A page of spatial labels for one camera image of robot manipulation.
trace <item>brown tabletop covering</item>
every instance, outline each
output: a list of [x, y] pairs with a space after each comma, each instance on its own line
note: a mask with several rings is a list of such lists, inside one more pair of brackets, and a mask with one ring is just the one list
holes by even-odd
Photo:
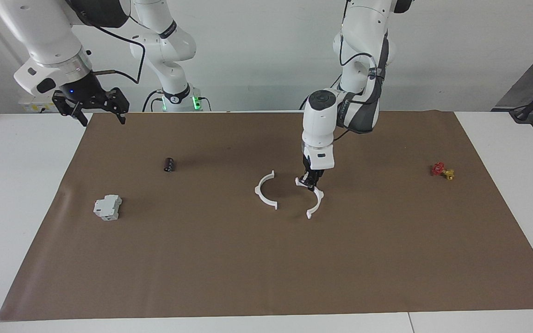
[[[336, 142], [311, 220], [301, 133], [302, 114], [95, 114], [0, 321], [533, 308], [533, 250], [452, 113]], [[271, 170], [276, 211], [254, 194]], [[106, 194], [118, 221], [92, 212]]]

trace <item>white plastic bracket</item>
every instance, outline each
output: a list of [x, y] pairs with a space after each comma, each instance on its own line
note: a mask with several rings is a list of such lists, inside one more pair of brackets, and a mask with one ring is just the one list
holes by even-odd
[[[297, 186], [307, 187], [307, 186], [305, 186], [304, 184], [302, 184], [302, 183], [300, 182], [300, 180], [298, 179], [298, 177], [296, 177], [296, 185], [297, 185]], [[318, 210], [318, 208], [320, 208], [320, 203], [322, 202], [322, 198], [324, 198], [324, 192], [318, 190], [317, 187], [314, 187], [314, 194], [316, 195], [316, 198], [317, 198], [318, 202], [316, 203], [316, 205], [315, 205], [312, 209], [308, 209], [308, 210], [306, 211], [305, 215], [307, 215], [307, 218], [308, 218], [308, 219], [311, 219], [311, 215], [312, 215], [313, 213], [315, 213], [315, 212]]]
[[275, 177], [275, 171], [271, 171], [271, 173], [269, 173], [268, 175], [266, 175], [265, 177], [262, 177], [262, 179], [260, 180], [260, 182], [258, 182], [258, 186], [256, 186], [254, 188], [254, 193], [258, 194], [258, 196], [260, 197], [260, 199], [262, 200], [262, 202], [264, 202], [265, 204], [268, 204], [269, 206], [273, 206], [275, 207], [275, 210], [277, 210], [277, 208], [279, 207], [279, 203], [277, 202], [274, 202], [273, 200], [268, 200], [264, 194], [262, 194], [262, 184], [265, 183], [265, 181], [269, 180], [269, 179], [273, 179]]

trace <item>small black cylinder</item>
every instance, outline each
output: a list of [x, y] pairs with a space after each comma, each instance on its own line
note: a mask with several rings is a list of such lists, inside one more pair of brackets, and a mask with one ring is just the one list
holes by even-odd
[[163, 170], [167, 173], [171, 173], [174, 171], [174, 167], [174, 159], [172, 159], [171, 157], [166, 158], [166, 161], [163, 163]]

